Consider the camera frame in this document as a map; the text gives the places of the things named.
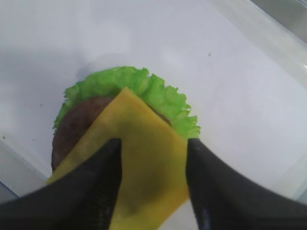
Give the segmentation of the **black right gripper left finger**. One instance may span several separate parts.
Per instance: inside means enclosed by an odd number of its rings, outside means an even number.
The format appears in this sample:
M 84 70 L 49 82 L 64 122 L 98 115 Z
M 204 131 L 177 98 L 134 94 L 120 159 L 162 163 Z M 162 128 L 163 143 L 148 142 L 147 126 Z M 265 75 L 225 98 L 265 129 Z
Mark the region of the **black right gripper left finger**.
M 112 138 L 57 181 L 1 204 L 0 228 L 108 230 L 121 179 L 121 140 Z

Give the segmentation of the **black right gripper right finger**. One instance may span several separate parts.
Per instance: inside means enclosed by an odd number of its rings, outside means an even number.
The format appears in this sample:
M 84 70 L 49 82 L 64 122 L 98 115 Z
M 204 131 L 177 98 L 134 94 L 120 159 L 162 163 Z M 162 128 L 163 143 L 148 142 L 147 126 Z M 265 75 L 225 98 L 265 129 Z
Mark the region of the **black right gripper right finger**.
M 200 230 L 305 230 L 307 207 L 241 175 L 199 139 L 188 140 L 186 179 Z

